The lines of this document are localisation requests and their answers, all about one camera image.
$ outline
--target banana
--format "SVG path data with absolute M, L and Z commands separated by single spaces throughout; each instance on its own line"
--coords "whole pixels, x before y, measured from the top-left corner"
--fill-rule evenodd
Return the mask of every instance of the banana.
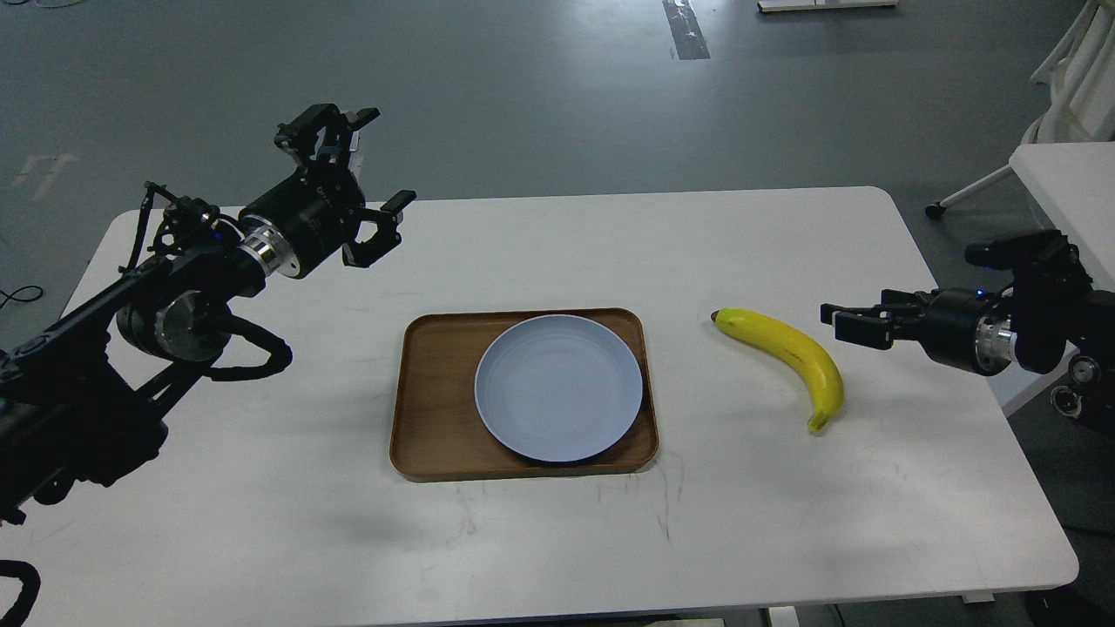
M 774 355 L 797 370 L 809 388 L 809 432 L 825 427 L 844 404 L 844 379 L 820 344 L 789 325 L 748 309 L 720 309 L 712 321 L 729 337 Z

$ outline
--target concrete floor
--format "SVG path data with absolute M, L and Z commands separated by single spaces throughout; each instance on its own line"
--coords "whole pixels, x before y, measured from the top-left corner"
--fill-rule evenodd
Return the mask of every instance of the concrete floor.
M 318 102 L 384 113 L 361 138 L 370 199 L 875 185 L 940 284 L 1001 287 L 1006 276 L 964 266 L 961 251 L 1036 225 L 1021 185 L 940 223 L 922 208 L 1006 163 L 1048 106 L 1027 78 L 1082 4 L 905 0 L 760 16 L 754 2 L 692 0 L 705 60 L 677 59 L 655 0 L 2 6 L 0 289 L 38 283 L 46 296 L 0 311 L 0 346 L 57 318 L 144 181 L 246 204 L 291 170 L 274 125 Z M 1011 423 L 1063 520 L 1115 525 L 1109 443 L 1044 403 Z M 1080 459 L 1094 463 L 1068 462 Z M 1103 597 L 1111 540 L 1070 539 L 1082 591 L 1115 598 Z M 1020 595 L 841 607 L 847 625 L 1029 624 Z M 837 624 L 831 608 L 802 620 Z

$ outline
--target white desk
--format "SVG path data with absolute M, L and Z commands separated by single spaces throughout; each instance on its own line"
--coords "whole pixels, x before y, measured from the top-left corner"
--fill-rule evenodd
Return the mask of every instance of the white desk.
M 1115 143 L 1027 144 L 1010 156 L 1010 167 L 1054 225 L 1079 247 L 1095 288 L 1115 290 Z M 1066 366 L 1067 358 L 1048 375 L 1036 375 L 1011 365 L 990 379 L 991 389 L 1010 415 Z
M 132 221 L 113 223 L 75 302 L 112 278 Z M 30 625 L 478 621 L 1076 577 L 979 377 L 915 344 L 836 343 L 817 321 L 822 301 L 931 282 L 879 190 L 417 202 L 401 230 L 369 270 L 334 258 L 234 303 L 290 343 L 285 373 L 200 384 L 155 462 L 0 530 L 4 556 L 42 573 Z M 643 472 L 434 484 L 395 472 L 414 318 L 605 306 L 644 325 L 661 451 Z M 780 317 L 832 351 L 847 402 L 827 433 L 807 433 L 789 368 L 712 327 L 725 306 Z M 110 357 L 126 374 L 145 364 L 118 341 Z

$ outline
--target wooden tray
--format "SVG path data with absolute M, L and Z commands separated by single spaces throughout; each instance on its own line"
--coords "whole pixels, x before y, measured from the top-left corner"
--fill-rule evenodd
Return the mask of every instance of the wooden tray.
M 524 457 L 500 443 L 473 398 L 476 366 L 507 328 L 546 314 L 595 320 L 631 347 L 642 370 L 642 406 L 631 428 L 607 451 L 573 464 Z M 391 463 L 414 481 L 568 476 L 639 470 L 658 453 L 658 426 L 647 376 L 642 324 L 626 309 L 439 314 L 410 322 L 391 427 Z

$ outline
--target robotic arm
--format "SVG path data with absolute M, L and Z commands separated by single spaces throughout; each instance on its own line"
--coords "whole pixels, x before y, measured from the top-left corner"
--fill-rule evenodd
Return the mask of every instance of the robotic arm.
M 1063 415 L 1115 437 L 1115 293 L 1092 288 L 1078 249 L 1060 231 L 1035 231 L 969 244 L 964 260 L 1010 270 L 1014 283 L 1002 293 L 883 290 L 870 308 L 824 303 L 821 321 L 833 326 L 836 339 L 871 348 L 915 340 L 930 359 L 983 376 L 1011 361 L 1049 373 L 1069 341 L 1080 351 L 1069 361 L 1069 384 L 1056 387 L 1050 401 Z
M 349 172 L 353 135 L 379 112 L 308 108 L 280 124 L 275 145 L 297 170 L 234 220 L 200 199 L 146 184 L 139 226 L 122 277 L 10 354 L 0 350 L 0 521 L 21 523 L 33 496 L 61 501 L 75 481 L 112 485 L 158 454 L 163 417 L 202 377 L 263 378 L 291 363 L 287 344 L 232 314 L 234 297 L 253 297 L 273 272 L 304 278 L 341 249 L 346 266 L 367 268 L 399 244 L 400 191 L 378 210 L 365 208 Z M 155 196 L 169 202 L 138 261 Z M 361 222 L 376 234 L 358 242 Z M 169 364 L 132 388 L 105 354 L 115 318 L 124 338 Z M 259 366 L 215 368 L 232 336 L 263 348 Z

